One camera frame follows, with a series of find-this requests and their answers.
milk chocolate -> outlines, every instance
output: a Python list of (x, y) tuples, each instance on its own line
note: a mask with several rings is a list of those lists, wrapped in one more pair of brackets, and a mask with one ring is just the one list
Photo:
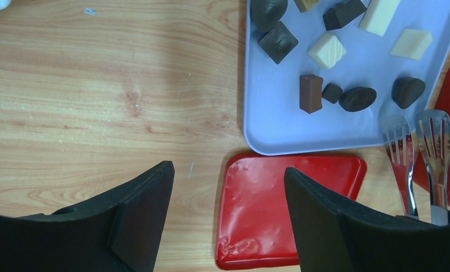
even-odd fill
[(342, 1), (324, 14), (325, 28), (327, 31), (342, 28), (366, 10), (367, 8), (361, 0)]
[(277, 25), (263, 37), (258, 44), (270, 58), (279, 64), (299, 41), (290, 33), (287, 27), (278, 22)]
[(338, 102), (348, 112), (358, 112), (368, 108), (377, 98), (372, 88), (355, 87), (343, 93)]
[(325, 89), (322, 92), (322, 97), (328, 102), (335, 104), (342, 94), (343, 90), (341, 87), (338, 87), (333, 83), (329, 83), (325, 86)]
[(316, 75), (300, 76), (300, 109), (310, 114), (322, 108), (323, 82)]
[(392, 99), (401, 108), (410, 107), (425, 91), (425, 82), (406, 76), (398, 78), (393, 83)]
[(270, 31), (287, 11), (288, 0), (252, 0), (252, 21), (262, 32)]

scratch on table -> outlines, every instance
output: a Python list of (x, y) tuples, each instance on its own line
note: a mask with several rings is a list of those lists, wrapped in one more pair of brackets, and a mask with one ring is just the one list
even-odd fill
[(179, 94), (177, 94), (177, 98), (175, 99), (175, 101), (178, 102), (178, 100), (179, 100), (179, 98), (180, 98), (180, 95), (181, 95), (181, 91), (179, 91)]
[(181, 72), (179, 72), (179, 74), (181, 75), (181, 77), (183, 78), (183, 79), (185, 79), (185, 81), (188, 83), (188, 85), (190, 85), (190, 81), (188, 81), (188, 79), (181, 73)]
[(190, 179), (190, 176), (192, 175), (192, 171), (193, 171), (193, 164), (194, 164), (195, 162), (193, 161), (192, 162), (192, 166), (190, 166), (190, 172), (188, 172), (188, 180)]

wooden table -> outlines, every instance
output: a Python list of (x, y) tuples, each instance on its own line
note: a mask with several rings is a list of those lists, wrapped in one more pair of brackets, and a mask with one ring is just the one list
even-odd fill
[[(0, 214), (51, 213), (171, 160), (155, 271), (217, 271), (224, 165), (248, 149), (244, 31), (245, 0), (13, 1), (0, 12)], [(368, 163), (358, 201), (400, 214), (382, 148), (349, 152)]]

light blue tray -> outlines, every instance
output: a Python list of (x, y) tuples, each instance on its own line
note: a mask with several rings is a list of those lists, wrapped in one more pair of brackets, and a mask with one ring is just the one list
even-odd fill
[[(301, 14), (294, 0), (282, 22), (299, 44), (276, 65), (258, 46), (263, 36), (251, 22), (247, 4), (245, 48), (244, 135), (247, 143), (263, 155), (283, 155), (312, 151), (339, 150), (381, 144), (379, 116), (404, 116), (415, 130), (415, 115), (426, 109), (450, 50), (450, 0), (402, 0), (384, 37), (362, 31), (363, 15), (332, 32), (347, 54), (330, 70), (320, 69), (307, 55), (325, 32), (323, 13), (338, 0), (322, 0)], [(370, 0), (363, 0), (368, 6)], [(404, 28), (428, 30), (434, 42), (420, 61), (389, 54)], [(374, 104), (360, 112), (346, 112), (337, 104), (322, 100), (323, 109), (313, 114), (299, 108), (299, 76), (315, 74), (341, 86), (344, 91), (372, 87)], [(391, 98), (393, 82), (400, 76), (420, 78), (426, 83), (422, 97), (402, 110)]]

white chocolate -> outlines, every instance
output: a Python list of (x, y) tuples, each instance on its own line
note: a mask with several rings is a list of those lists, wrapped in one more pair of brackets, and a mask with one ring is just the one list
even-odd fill
[(307, 51), (307, 54), (323, 69), (335, 66), (346, 53), (342, 43), (330, 32), (325, 32)]
[(422, 58), (433, 40), (432, 34), (429, 31), (405, 28), (390, 51), (390, 54), (418, 61)]
[(359, 28), (384, 36), (399, 4), (400, 0), (372, 0)]

